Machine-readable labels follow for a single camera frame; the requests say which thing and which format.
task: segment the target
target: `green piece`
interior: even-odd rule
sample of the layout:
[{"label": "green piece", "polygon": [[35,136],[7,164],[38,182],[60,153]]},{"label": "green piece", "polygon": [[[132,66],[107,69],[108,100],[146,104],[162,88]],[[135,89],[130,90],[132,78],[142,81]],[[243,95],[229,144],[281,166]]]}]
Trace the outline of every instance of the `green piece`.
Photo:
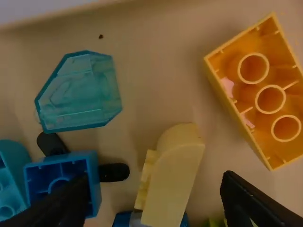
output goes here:
[{"label": "green piece", "polygon": [[219,224],[216,221],[209,219],[206,223],[202,225],[202,227],[219,227]]}]

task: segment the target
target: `cream curved brick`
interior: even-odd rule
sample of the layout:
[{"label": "cream curved brick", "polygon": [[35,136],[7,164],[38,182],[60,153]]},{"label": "cream curved brick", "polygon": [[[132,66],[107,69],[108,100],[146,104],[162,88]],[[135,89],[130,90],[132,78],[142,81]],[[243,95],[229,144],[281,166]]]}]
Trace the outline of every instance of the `cream curved brick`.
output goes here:
[{"label": "cream curved brick", "polygon": [[151,227],[179,227],[205,145],[193,123],[166,130],[157,151],[148,150],[135,208],[141,223]]}]

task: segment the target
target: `yellow lego brick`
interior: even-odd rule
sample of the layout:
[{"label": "yellow lego brick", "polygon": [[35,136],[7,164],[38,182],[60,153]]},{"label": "yellow lego brick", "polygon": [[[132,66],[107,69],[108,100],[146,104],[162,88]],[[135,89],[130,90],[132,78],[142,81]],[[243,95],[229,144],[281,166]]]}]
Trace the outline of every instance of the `yellow lego brick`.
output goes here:
[{"label": "yellow lego brick", "polygon": [[209,81],[269,170],[303,155],[303,74],[274,13],[204,57]]}]

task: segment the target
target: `black plastic piece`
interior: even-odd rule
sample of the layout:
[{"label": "black plastic piece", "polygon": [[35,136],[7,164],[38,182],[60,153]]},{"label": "black plastic piece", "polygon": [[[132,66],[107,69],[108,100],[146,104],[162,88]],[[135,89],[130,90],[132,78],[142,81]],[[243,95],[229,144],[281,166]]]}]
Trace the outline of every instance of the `black plastic piece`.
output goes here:
[{"label": "black plastic piece", "polygon": [[[37,137],[38,147],[45,156],[68,154],[70,151],[56,133],[40,133]],[[124,163],[112,163],[99,166],[100,182],[124,181],[130,174],[129,167]]]},{"label": "black plastic piece", "polygon": [[70,151],[56,133],[40,133],[37,137],[37,145],[45,156],[68,154]]},{"label": "black plastic piece", "polygon": [[124,163],[112,163],[99,166],[100,182],[124,181],[130,174],[129,167]]},{"label": "black plastic piece", "polygon": [[220,194],[228,227],[303,227],[303,218],[233,171],[223,175]]}]

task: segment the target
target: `plastic toy piece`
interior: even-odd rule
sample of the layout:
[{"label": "plastic toy piece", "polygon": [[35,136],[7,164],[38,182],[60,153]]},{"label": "plastic toy piece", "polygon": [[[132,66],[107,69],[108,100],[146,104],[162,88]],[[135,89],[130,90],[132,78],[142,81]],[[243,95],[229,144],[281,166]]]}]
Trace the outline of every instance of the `plastic toy piece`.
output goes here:
[{"label": "plastic toy piece", "polygon": [[91,51],[66,54],[35,105],[45,133],[106,125],[122,110],[112,57]]},{"label": "plastic toy piece", "polygon": [[[141,212],[134,211],[117,213],[112,227],[145,227],[145,225],[140,224],[141,216]],[[189,227],[186,213],[183,216],[180,227]]]},{"label": "plastic toy piece", "polygon": [[84,173],[88,175],[90,192],[86,218],[95,217],[102,201],[95,151],[50,156],[40,162],[27,164],[24,175],[28,203],[32,205]]},{"label": "plastic toy piece", "polygon": [[11,140],[0,140],[0,221],[28,208],[23,166],[31,162],[27,150]]},{"label": "plastic toy piece", "polygon": [[178,124],[148,151],[135,208],[151,227],[180,226],[205,145],[193,123]]},{"label": "plastic toy piece", "polygon": [[219,227],[219,226],[220,226],[219,223],[212,219],[207,220],[207,222],[202,225],[202,227]]},{"label": "plastic toy piece", "polygon": [[219,98],[269,170],[303,155],[303,73],[275,14],[204,60]]}]

